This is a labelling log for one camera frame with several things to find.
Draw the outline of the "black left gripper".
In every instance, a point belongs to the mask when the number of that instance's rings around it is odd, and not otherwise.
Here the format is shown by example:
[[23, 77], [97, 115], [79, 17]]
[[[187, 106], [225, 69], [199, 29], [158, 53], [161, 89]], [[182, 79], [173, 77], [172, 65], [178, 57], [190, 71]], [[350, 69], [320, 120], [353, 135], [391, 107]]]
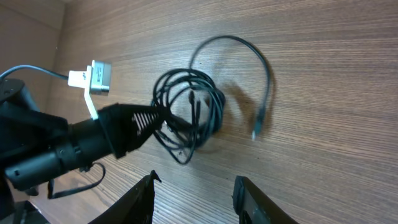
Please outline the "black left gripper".
[[71, 159], [123, 157], [139, 149], [165, 119], [156, 106], [114, 104], [99, 110], [98, 119], [70, 125], [67, 156]]

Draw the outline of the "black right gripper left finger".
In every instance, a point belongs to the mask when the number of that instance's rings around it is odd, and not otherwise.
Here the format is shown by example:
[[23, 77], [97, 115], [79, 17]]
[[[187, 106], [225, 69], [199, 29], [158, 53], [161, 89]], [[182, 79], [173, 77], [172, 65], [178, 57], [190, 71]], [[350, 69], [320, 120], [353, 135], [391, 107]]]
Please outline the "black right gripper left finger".
[[89, 224], [151, 224], [155, 204], [155, 180], [161, 182], [155, 170], [152, 170]]

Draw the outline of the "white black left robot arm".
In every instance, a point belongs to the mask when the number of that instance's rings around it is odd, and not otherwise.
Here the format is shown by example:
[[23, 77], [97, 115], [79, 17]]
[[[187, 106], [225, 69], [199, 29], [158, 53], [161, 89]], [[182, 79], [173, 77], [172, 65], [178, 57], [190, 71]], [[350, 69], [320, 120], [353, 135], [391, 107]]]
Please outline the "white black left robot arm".
[[12, 188], [36, 196], [46, 183], [47, 197], [56, 199], [96, 187], [99, 181], [53, 191], [54, 180], [71, 170], [88, 172], [103, 157], [139, 149], [164, 121], [155, 106], [116, 103], [98, 115], [69, 124], [40, 112], [22, 80], [1, 80], [1, 218], [14, 213]]

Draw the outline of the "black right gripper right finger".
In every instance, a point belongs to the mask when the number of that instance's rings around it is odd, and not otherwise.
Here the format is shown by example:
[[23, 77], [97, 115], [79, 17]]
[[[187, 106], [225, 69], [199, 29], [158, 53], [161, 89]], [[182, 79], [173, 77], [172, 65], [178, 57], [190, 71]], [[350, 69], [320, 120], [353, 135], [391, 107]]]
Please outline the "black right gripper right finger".
[[298, 224], [245, 176], [235, 178], [233, 208], [239, 224]]

